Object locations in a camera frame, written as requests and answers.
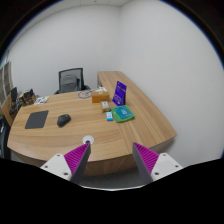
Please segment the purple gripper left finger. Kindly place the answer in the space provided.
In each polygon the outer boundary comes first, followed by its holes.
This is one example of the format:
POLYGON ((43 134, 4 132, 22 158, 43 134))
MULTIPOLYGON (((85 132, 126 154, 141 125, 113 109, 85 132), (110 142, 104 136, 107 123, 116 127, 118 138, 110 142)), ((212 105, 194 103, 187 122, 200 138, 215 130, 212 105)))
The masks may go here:
POLYGON ((89 142, 67 154, 55 154, 41 168, 77 185, 80 184, 87 161, 91 154, 89 142))

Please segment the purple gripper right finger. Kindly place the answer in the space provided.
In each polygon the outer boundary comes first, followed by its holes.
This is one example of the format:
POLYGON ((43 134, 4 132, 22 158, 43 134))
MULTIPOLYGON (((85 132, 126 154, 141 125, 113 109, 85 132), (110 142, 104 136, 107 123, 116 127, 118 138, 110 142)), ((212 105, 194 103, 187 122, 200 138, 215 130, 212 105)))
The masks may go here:
POLYGON ((132 154, 144 185, 182 169, 167 153, 158 154, 136 142, 133 143, 132 154))

